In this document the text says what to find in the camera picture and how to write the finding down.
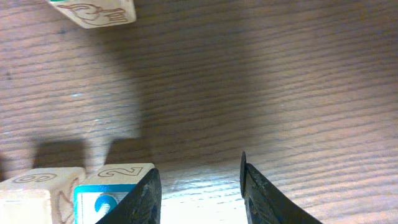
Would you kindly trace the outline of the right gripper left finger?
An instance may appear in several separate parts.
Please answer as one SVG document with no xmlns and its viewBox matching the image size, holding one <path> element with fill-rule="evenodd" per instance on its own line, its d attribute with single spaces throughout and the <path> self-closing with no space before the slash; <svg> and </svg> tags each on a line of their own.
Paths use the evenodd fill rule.
<svg viewBox="0 0 398 224">
<path fill-rule="evenodd" d="M 160 174 L 153 168 L 96 224 L 160 224 L 161 202 Z"/>
</svg>

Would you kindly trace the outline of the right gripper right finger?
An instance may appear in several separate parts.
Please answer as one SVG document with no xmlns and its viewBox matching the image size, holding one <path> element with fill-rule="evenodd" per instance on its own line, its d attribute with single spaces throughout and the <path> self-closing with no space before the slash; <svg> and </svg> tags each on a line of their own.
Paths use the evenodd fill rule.
<svg viewBox="0 0 398 224">
<path fill-rule="evenodd" d="M 248 223 L 314 223 L 319 220 L 287 198 L 242 153 L 240 190 L 246 207 Z"/>
</svg>

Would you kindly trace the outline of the red I block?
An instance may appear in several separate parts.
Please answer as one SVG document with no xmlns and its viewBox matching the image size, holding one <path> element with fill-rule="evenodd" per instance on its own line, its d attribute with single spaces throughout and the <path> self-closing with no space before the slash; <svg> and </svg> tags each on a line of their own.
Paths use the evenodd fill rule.
<svg viewBox="0 0 398 224">
<path fill-rule="evenodd" d="M 73 191 L 82 167 L 31 169 L 1 182 L 1 224 L 73 223 Z"/>
</svg>

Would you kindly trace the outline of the blue 2 block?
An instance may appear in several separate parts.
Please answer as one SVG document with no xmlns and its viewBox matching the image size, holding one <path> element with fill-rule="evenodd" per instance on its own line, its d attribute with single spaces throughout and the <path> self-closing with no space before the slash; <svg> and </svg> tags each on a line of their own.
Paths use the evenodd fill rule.
<svg viewBox="0 0 398 224">
<path fill-rule="evenodd" d="M 154 167 L 153 163 L 107 164 L 92 173 L 74 189 L 75 223 L 99 221 Z"/>
</svg>

